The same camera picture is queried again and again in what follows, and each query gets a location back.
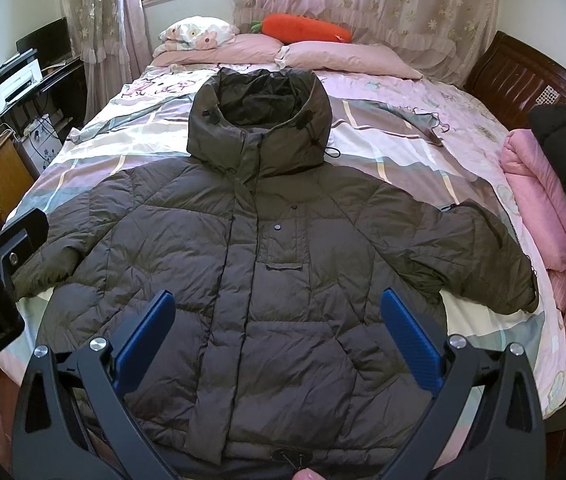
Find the floral lace curtain left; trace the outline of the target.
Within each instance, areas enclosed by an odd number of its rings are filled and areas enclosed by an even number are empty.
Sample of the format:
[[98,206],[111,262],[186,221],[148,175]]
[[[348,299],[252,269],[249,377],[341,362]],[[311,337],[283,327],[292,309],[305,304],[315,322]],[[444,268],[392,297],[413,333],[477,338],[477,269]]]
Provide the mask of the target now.
[[142,0],[61,0],[73,52],[84,63],[89,122],[151,62]]

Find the white printer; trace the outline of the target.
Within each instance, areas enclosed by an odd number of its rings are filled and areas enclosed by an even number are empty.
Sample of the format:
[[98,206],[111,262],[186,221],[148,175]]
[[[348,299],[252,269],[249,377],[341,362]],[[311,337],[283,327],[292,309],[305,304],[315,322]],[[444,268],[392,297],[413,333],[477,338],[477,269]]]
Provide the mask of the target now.
[[28,49],[3,63],[0,66],[0,115],[42,79],[36,49]]

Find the pink pillow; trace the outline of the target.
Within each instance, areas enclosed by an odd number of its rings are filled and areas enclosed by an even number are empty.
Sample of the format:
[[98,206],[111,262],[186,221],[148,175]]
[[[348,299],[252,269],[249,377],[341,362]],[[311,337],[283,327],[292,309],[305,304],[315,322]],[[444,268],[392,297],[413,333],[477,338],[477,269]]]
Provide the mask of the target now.
[[281,47],[274,58],[277,66],[303,70],[389,76],[419,80],[423,75],[402,61],[394,50],[380,44],[338,44],[300,41]]
[[152,65],[168,67],[172,64],[268,64],[283,47],[281,41],[262,34],[240,34],[232,41],[209,50],[173,50],[168,42],[154,51]]

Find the white box under desk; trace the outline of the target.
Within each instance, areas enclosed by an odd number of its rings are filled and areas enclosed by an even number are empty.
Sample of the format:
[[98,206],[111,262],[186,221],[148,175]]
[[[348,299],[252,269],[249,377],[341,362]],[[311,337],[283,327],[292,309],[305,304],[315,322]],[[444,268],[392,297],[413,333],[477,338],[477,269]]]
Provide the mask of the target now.
[[62,150],[61,139],[49,114],[36,117],[15,137],[18,154],[27,169],[38,178]]

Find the orange carrot plush pillow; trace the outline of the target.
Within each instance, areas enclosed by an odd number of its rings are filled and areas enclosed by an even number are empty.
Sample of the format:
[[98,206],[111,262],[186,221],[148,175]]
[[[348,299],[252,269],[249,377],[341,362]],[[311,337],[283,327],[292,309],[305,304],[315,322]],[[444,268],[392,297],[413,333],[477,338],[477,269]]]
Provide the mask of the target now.
[[293,44],[300,41],[327,41],[350,44],[351,32],[341,26],[304,16],[276,13],[267,15],[262,21],[252,22],[251,34],[264,34]]

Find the dark wooden headboard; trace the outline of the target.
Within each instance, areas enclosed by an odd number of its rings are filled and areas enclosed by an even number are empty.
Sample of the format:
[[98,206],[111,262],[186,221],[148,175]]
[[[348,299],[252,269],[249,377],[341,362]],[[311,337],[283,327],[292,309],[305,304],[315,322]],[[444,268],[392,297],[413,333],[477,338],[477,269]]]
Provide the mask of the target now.
[[528,126],[537,105],[566,104],[566,68],[522,41],[497,32],[464,89],[507,129]]

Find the floral lace curtain right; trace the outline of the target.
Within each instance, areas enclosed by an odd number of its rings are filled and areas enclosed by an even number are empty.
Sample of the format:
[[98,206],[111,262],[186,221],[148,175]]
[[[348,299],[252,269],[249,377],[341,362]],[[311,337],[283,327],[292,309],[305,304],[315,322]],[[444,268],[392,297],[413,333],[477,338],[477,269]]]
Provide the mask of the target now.
[[358,44],[385,44],[428,78],[461,86],[496,33],[499,0],[231,0],[242,30],[269,14],[348,29]]

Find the floral white pillow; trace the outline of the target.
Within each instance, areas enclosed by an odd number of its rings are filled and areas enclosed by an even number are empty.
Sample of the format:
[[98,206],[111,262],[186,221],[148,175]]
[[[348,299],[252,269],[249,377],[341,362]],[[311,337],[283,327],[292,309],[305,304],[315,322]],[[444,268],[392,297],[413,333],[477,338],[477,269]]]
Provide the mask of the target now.
[[159,34],[159,45],[153,56],[157,58],[173,51],[213,50],[232,42],[239,32],[236,26],[220,18],[191,16],[173,23]]

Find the pink pillow left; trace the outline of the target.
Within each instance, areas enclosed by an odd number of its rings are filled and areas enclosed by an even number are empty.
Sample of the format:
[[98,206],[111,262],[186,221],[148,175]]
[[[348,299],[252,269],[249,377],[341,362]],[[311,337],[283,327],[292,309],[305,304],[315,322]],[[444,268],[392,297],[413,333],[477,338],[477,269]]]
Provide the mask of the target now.
[[172,64],[268,64],[283,47],[281,41],[262,34],[240,34],[232,41],[209,50],[173,50],[168,42],[154,51],[152,65],[168,67]]

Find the floral lace curtain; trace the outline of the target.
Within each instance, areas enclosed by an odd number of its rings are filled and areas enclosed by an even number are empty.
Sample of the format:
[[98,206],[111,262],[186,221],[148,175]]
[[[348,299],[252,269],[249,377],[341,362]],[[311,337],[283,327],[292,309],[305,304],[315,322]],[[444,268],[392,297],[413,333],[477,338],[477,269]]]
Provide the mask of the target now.
[[496,33],[499,0],[231,0],[242,30],[269,14],[348,29],[358,44],[385,44],[428,78],[461,86]]
[[142,0],[61,0],[73,52],[84,63],[89,122],[151,62]]

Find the folded pink quilt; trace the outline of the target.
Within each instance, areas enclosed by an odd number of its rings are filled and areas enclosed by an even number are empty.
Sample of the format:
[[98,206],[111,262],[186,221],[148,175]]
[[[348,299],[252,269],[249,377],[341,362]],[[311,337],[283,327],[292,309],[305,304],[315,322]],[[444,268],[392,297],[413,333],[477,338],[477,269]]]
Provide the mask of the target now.
[[566,332],[566,195],[560,179],[529,129],[508,134],[500,166],[548,271]]

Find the black monitor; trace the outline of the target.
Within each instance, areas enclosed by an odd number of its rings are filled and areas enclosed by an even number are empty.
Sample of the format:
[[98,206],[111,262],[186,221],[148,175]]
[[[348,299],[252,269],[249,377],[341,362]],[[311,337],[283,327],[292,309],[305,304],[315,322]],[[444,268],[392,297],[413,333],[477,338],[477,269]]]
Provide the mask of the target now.
[[66,18],[59,18],[34,30],[19,39],[15,45],[18,53],[34,49],[41,68],[51,67],[72,57],[70,31]]

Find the dark olive puffer jacket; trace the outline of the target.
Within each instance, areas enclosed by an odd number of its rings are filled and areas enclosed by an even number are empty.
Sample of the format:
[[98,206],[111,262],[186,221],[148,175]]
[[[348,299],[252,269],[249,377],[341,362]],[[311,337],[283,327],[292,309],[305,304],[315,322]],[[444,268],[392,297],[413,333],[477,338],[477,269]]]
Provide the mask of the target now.
[[429,400],[383,324],[384,290],[438,324],[443,290],[500,314],[538,305],[498,217],[329,164],[332,124],[313,73],[219,70],[194,96],[187,155],[54,209],[15,274],[19,297],[50,290],[38,339],[56,352],[172,293],[175,324],[130,402],[172,465],[379,468]]

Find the pink pillow right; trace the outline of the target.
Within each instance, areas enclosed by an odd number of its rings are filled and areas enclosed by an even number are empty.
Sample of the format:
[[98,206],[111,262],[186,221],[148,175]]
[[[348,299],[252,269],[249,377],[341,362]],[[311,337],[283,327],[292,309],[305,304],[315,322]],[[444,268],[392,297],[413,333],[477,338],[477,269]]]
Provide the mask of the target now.
[[277,66],[303,70],[389,76],[419,80],[423,75],[402,61],[394,50],[380,44],[338,44],[300,41],[281,47],[274,58]]

